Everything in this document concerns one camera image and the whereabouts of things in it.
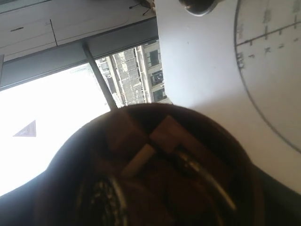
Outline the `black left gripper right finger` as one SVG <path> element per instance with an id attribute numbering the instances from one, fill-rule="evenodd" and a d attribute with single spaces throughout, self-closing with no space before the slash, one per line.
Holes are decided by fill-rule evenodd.
<path id="1" fill-rule="evenodd" d="M 263 190 L 266 226 L 301 226 L 301 195 L 257 166 L 254 167 Z"/>

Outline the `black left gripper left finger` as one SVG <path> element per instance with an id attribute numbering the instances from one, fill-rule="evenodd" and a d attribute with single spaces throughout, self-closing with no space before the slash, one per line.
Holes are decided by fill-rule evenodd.
<path id="1" fill-rule="evenodd" d="M 2 226 L 35 226 L 37 215 L 44 209 L 47 195 L 43 190 L 48 171 L 45 170 L 24 185 L 0 197 Z"/>

